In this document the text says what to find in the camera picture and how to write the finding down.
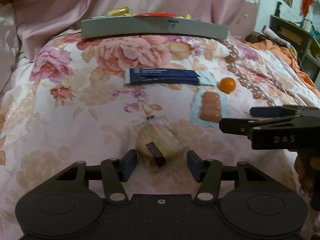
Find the person right hand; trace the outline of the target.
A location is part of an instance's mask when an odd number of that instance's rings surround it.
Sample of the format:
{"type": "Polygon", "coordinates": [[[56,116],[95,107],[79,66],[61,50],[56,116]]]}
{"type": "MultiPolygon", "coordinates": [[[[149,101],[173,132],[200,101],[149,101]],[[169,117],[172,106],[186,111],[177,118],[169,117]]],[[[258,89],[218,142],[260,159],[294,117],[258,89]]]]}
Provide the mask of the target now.
{"type": "Polygon", "coordinates": [[[309,197],[312,197],[313,179],[308,175],[307,168],[302,162],[302,154],[300,152],[297,152],[294,167],[298,174],[298,180],[303,192],[307,193],[309,197]]]}

